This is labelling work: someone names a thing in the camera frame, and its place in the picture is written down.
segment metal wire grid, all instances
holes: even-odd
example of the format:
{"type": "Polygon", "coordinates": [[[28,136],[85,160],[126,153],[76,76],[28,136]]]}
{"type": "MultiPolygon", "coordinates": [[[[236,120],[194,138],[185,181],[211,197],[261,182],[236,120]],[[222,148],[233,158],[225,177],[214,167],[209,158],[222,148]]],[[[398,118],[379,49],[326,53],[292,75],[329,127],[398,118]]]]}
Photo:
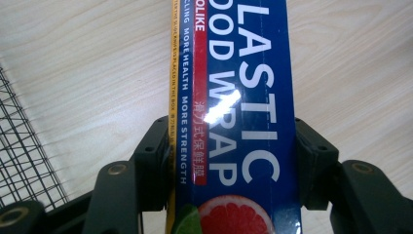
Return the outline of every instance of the metal wire grid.
{"type": "Polygon", "coordinates": [[[36,200],[47,211],[67,196],[35,135],[10,82],[0,68],[0,209],[36,200]]]}

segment wooden surface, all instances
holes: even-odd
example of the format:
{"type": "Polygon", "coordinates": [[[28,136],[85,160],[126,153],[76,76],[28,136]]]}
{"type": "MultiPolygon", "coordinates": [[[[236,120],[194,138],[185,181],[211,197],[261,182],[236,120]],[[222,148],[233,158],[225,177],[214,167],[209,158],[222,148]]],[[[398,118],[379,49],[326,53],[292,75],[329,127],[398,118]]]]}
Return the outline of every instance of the wooden surface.
{"type": "MultiPolygon", "coordinates": [[[[413,1],[287,2],[296,116],[413,198],[413,1]]],[[[168,114],[170,1],[1,1],[0,64],[70,198],[168,114]]],[[[165,213],[145,214],[162,233],[165,213]]],[[[331,233],[303,210],[305,233],[331,233]]]]}

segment grapefruit image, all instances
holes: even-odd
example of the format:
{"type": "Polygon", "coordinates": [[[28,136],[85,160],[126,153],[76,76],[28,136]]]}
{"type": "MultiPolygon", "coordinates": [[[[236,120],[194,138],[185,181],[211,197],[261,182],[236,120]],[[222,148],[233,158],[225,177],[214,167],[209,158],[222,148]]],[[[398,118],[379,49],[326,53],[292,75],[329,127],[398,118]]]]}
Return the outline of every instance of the grapefruit image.
{"type": "Polygon", "coordinates": [[[212,198],[200,207],[203,234],[275,234],[273,222],[254,201],[239,195],[212,198]]]}

